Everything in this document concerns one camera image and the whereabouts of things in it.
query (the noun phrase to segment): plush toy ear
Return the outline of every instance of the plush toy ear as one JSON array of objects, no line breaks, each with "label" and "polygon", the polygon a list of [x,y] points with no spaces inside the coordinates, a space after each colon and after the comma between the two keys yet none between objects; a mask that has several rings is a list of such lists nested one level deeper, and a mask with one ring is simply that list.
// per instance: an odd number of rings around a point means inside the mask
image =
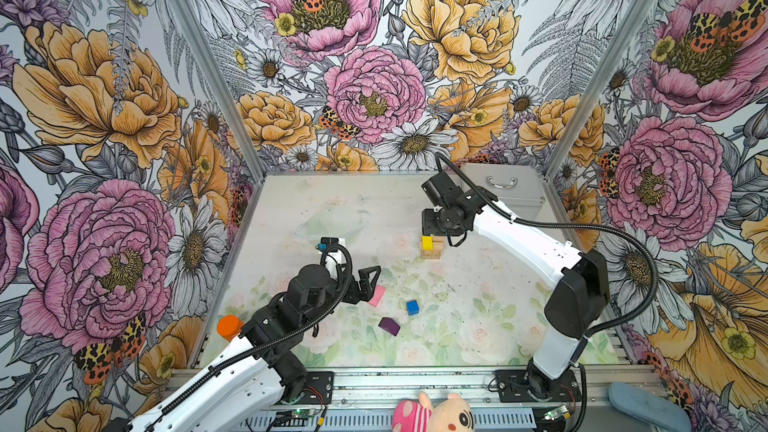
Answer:
[{"label": "plush toy ear", "polygon": [[426,394],[426,392],[418,393],[418,402],[425,409],[430,409],[430,410],[432,409],[432,401],[429,399],[429,396]]}]

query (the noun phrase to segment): metal handle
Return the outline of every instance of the metal handle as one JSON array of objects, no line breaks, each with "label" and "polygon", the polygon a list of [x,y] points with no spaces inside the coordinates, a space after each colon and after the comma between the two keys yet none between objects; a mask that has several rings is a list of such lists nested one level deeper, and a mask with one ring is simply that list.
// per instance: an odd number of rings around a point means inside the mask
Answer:
[{"label": "metal handle", "polygon": [[493,177],[491,177],[491,176],[486,177],[485,180],[487,180],[488,183],[491,184],[492,186],[494,186],[495,188],[512,188],[515,185],[517,185],[517,183],[518,183],[518,180],[517,180],[516,177],[512,177],[512,179],[509,181],[509,185],[508,186],[504,186],[504,185],[501,185],[501,184],[494,184],[493,183]]}]

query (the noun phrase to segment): pink block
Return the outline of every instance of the pink block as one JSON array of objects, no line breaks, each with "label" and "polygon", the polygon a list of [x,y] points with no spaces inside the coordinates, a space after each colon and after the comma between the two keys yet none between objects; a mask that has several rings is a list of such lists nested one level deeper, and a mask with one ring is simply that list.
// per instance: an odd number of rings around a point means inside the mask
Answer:
[{"label": "pink block", "polygon": [[377,305],[379,305],[379,302],[382,300],[382,296],[384,295],[384,292],[386,292],[386,289],[381,285],[377,285],[376,289],[373,291],[373,298],[369,300],[368,303],[373,307],[376,307]]}]

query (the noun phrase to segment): pink peony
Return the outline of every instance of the pink peony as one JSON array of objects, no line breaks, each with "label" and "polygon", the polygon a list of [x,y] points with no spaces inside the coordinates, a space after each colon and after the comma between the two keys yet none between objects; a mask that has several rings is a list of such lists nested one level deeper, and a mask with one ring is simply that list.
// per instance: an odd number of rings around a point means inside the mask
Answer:
[{"label": "pink peony", "polygon": [[36,288],[24,297],[22,330],[79,350],[119,336],[141,313],[154,325],[170,301],[163,281],[174,230],[158,197],[129,180],[53,206],[29,242]]},{"label": "pink peony", "polygon": [[24,256],[24,235],[39,213],[32,189],[14,169],[0,163],[0,292],[16,276]]},{"label": "pink peony", "polygon": [[[654,103],[663,102],[680,114],[704,120],[723,120],[768,86],[768,26],[744,42],[730,38],[704,53],[690,47],[691,17],[710,13],[723,16],[744,0],[680,0],[656,29],[658,40],[645,90]],[[674,46],[666,38],[674,39]]]},{"label": "pink peony", "polygon": [[326,72],[326,84],[328,106],[362,130],[361,142],[378,143],[383,133],[424,113],[426,92],[416,64],[376,46],[354,50],[341,67]]},{"label": "pink peony", "polygon": [[[267,4],[262,8],[264,17],[274,20],[280,14],[293,14],[292,0],[262,0]],[[373,40],[379,25],[381,0],[343,0],[349,6],[349,16],[344,20],[333,18],[334,25],[321,29],[298,30],[286,40],[302,60],[322,60],[326,56],[340,56],[349,53],[358,45],[365,45]],[[325,11],[308,14],[324,14]]]},{"label": "pink peony", "polygon": [[614,224],[642,228],[673,252],[706,236],[733,187],[714,130],[692,117],[640,121],[619,149],[615,174],[619,195],[608,200]]}]

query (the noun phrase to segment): orange lid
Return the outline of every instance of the orange lid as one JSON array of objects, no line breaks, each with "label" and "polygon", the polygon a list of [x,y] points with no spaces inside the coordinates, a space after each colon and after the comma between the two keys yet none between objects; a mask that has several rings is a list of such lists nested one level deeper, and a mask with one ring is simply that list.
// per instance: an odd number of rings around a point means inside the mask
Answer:
[{"label": "orange lid", "polygon": [[216,326],[216,332],[219,333],[225,341],[229,342],[243,330],[245,324],[239,320],[236,315],[227,315],[222,317]]}]

